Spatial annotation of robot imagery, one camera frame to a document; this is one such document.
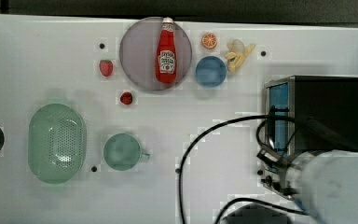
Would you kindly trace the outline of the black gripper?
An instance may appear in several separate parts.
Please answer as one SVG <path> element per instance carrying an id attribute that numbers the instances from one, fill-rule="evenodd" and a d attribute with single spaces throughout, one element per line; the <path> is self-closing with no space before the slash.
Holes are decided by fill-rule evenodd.
<path id="1" fill-rule="evenodd" d="M 284 199 L 293 200 L 296 191 L 286 181 L 286 172 L 290 165 L 289 160 L 269 146 L 262 146 L 256 156 L 264 164 L 263 186 Z"/>

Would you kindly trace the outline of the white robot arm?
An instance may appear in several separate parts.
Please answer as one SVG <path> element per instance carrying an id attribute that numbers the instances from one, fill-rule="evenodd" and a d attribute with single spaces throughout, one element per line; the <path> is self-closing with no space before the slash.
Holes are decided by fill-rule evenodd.
<path id="1" fill-rule="evenodd" d="M 318 224 L 358 224 L 358 151 L 314 150 L 284 157 L 257 153 L 272 171 L 265 186 L 294 202 Z"/>

